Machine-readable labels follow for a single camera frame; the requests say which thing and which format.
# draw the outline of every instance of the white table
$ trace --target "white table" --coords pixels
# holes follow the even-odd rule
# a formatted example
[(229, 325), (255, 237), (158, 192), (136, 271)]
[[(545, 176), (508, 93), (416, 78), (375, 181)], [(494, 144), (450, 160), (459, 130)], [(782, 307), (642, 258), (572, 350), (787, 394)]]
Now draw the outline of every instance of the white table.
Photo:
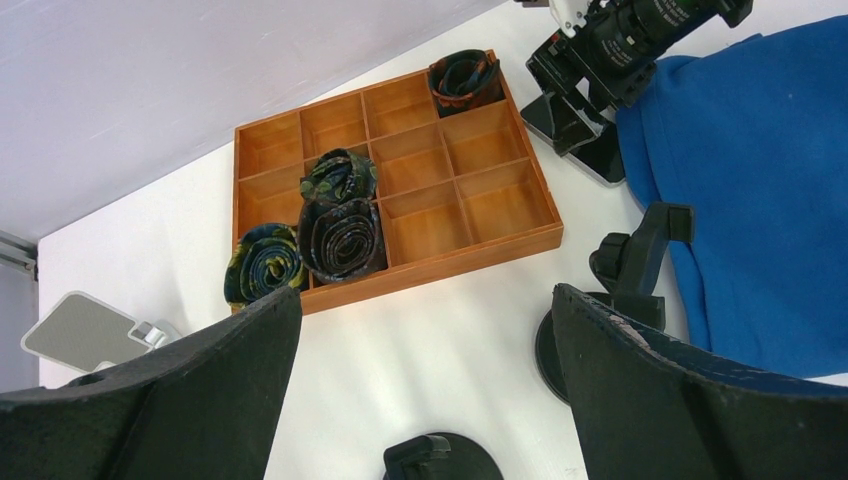
[[(790, 16), (791, 4), (763, 6), (734, 31), (714, 20), (675, 50), (706, 54), (826, 16)], [(521, 107), (538, 95), (524, 62), (554, 29), (546, 9), (504, 4), (325, 97), (492, 48)], [(437, 430), (481, 443), (508, 479), (585, 478), (571, 411), (536, 371), (534, 335), (555, 284), (601, 290), (589, 254), (607, 233), (633, 231), (642, 213), (626, 186), (601, 186), (532, 138), (565, 223), (562, 247), (305, 317), (267, 478), (380, 478), (386, 447)], [(229, 144), (43, 239), (41, 317), (72, 290), (184, 333), (227, 317), (232, 175)], [(656, 292), (667, 332), (685, 339), (669, 264)], [(77, 376), (49, 361), (40, 368), (48, 387)]]

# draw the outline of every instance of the wooden compartment tray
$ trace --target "wooden compartment tray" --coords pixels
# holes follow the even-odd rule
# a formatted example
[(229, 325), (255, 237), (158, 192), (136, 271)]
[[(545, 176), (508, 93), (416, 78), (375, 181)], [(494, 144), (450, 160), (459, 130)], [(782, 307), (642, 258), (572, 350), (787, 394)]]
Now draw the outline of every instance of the wooden compartment tray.
[(300, 178), (341, 147), (377, 165), (388, 268), (332, 285), (310, 274), (304, 314), (559, 247), (562, 221), (499, 81), (504, 100), (446, 118), (425, 69), (237, 128), (233, 245), (262, 223), (297, 225)]

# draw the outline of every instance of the blue cloth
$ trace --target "blue cloth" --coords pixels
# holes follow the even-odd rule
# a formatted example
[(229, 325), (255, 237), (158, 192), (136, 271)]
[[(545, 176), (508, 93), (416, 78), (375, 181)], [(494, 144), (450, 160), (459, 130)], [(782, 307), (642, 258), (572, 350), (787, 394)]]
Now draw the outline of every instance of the blue cloth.
[(848, 16), (659, 62), (617, 123), (631, 190), (695, 207), (671, 256), (691, 342), (848, 371)]

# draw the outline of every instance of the black suction cup base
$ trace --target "black suction cup base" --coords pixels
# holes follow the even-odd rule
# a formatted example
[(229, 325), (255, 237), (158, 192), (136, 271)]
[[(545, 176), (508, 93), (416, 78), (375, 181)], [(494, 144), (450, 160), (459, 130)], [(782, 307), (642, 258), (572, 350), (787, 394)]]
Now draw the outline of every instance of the black suction cup base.
[[(589, 295), (599, 302), (609, 305), (609, 294), (590, 293)], [(565, 383), (562, 365), (559, 363), (556, 338), (554, 337), (554, 317), (550, 310), (545, 314), (545, 318), (539, 325), (539, 330), (536, 331), (536, 367), (551, 392), (568, 404), (568, 386)]]
[(456, 433), (436, 432), (450, 443), (447, 458), (427, 460), (425, 465), (404, 468), (408, 480), (503, 480), (498, 464), (479, 443)]
[[(559, 113), (566, 113), (564, 106)], [(624, 181), (624, 162), (618, 146), (618, 128), (609, 124), (600, 137), (595, 137), (588, 129), (570, 128), (567, 137), (558, 136), (554, 140), (554, 124), (550, 106), (542, 95), (521, 110), (521, 118), (530, 132), (542, 139), (557, 155), (565, 157), (571, 154), (578, 167), (600, 183), (612, 187)], [(563, 122), (572, 127), (580, 121)]]

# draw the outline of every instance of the rolled necktie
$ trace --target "rolled necktie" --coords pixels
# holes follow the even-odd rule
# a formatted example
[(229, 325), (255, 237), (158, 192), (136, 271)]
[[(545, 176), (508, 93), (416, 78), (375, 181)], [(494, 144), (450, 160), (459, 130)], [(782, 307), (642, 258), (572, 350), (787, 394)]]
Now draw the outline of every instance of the rolled necktie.
[(430, 91), (436, 99), (440, 117), (465, 112), (503, 100), (498, 72), (482, 50), (463, 50), (430, 65)]
[(303, 263), (322, 283), (353, 280), (386, 268), (380, 215), (370, 201), (309, 202), (300, 218), (297, 244)]
[(377, 191), (374, 162), (343, 148), (331, 150), (300, 180), (300, 194), (307, 202), (341, 204), (354, 198), (373, 199)]
[(282, 223), (254, 227), (239, 240), (227, 266), (224, 298), (241, 308), (285, 286), (308, 286), (294, 229)]

